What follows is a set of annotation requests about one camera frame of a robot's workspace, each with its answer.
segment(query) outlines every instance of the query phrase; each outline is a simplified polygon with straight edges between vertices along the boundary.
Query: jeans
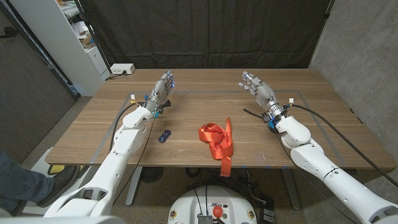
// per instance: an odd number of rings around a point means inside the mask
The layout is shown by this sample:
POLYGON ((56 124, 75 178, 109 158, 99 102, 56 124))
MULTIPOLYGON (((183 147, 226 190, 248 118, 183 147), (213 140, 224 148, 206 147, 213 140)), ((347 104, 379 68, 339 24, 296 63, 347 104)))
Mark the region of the jeans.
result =
POLYGON ((52 191, 54 179, 25 170, 0 150, 0 207, 12 212, 18 201, 37 203, 52 191))

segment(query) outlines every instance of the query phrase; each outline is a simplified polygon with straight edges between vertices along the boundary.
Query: red ribbon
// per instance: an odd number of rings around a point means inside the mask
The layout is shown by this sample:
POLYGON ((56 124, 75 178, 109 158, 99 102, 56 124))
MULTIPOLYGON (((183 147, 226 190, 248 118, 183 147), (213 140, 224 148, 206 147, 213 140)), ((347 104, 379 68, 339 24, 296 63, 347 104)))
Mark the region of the red ribbon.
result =
POLYGON ((199 139, 209 144, 213 159, 221 159, 220 176, 229 177, 231 173, 231 158, 233 153, 232 129, 229 118, 226 119, 225 131, 214 123, 203 125, 199 130, 199 139))

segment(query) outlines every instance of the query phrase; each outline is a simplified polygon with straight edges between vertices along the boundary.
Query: blue connector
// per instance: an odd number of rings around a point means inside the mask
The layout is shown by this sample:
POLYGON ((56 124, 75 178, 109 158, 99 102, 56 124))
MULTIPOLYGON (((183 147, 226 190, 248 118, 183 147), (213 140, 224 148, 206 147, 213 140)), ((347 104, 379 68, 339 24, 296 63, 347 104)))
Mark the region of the blue connector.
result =
POLYGON ((272 120, 271 120, 271 121, 268 121, 268 126, 269 126, 270 128, 275 128, 274 123, 272 122, 272 120))

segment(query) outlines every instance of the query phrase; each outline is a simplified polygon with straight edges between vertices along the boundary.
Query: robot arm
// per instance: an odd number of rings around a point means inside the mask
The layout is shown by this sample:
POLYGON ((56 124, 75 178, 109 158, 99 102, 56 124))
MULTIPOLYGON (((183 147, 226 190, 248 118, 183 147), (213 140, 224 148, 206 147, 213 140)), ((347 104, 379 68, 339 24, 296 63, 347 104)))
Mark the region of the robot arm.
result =
POLYGON ((320 179, 362 223, 398 222, 398 205, 380 198, 329 160, 322 147, 311 138, 307 127, 292 116, 284 116, 283 107, 279 106, 268 85, 247 72, 243 73, 243 80, 248 85, 239 83, 239 86, 250 91, 257 103, 267 110, 270 122, 283 133, 282 144, 291 149, 290 156, 298 167, 320 179))
POLYGON ((145 107, 138 107, 123 118, 123 125, 114 135, 114 145, 94 177, 84 186, 60 197, 44 217, 98 217, 109 215, 116 190, 129 158, 143 143, 146 124, 155 113, 163 111, 174 87, 172 74, 167 71, 155 84, 145 107))

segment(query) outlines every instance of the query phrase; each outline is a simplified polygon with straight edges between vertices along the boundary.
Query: shoe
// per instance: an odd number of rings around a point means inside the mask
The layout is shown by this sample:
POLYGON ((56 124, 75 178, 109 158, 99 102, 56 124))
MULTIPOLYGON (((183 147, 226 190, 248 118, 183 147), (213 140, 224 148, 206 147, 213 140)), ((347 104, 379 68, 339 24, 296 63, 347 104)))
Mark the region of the shoe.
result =
POLYGON ((79 174, 78 166, 65 166, 64 170, 54 176, 52 191, 43 200, 37 202, 39 207, 47 207, 58 199, 72 184, 79 174))

